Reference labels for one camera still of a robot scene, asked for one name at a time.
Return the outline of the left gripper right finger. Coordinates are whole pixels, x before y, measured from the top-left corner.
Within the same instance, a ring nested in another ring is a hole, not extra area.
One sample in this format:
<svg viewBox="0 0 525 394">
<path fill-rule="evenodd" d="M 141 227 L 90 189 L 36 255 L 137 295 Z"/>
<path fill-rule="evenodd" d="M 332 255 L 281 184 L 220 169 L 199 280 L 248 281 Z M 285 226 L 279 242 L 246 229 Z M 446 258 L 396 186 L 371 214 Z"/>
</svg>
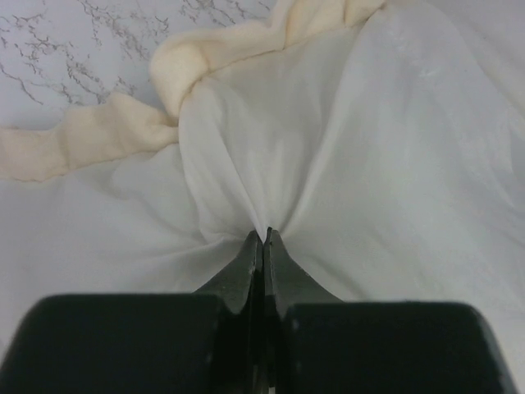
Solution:
<svg viewBox="0 0 525 394">
<path fill-rule="evenodd" d="M 268 382 L 278 393 L 515 393 L 484 317 L 457 302 L 344 302 L 269 230 Z"/>
</svg>

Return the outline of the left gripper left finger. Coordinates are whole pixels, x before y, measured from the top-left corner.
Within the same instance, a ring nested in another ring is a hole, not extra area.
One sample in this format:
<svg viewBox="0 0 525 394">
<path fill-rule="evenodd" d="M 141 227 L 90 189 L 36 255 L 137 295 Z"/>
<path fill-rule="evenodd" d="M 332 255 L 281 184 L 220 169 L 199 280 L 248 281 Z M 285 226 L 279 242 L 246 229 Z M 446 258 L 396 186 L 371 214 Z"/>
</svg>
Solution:
<svg viewBox="0 0 525 394">
<path fill-rule="evenodd" d="M 263 244 L 185 294 L 54 295 L 22 319 L 4 393 L 255 393 Z"/>
</svg>

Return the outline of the white ruffled pillowcase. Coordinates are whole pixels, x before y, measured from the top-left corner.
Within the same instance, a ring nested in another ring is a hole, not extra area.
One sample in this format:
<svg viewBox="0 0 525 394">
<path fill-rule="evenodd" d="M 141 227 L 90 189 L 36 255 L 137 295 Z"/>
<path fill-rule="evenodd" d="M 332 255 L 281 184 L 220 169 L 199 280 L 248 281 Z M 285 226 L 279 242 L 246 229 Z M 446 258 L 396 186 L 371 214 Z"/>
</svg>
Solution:
<svg viewBox="0 0 525 394">
<path fill-rule="evenodd" d="M 280 1 L 166 40 L 126 94 L 1 132 L 1 330 L 37 300 L 193 291 L 278 230 L 349 300 L 524 320 L 524 4 Z"/>
</svg>

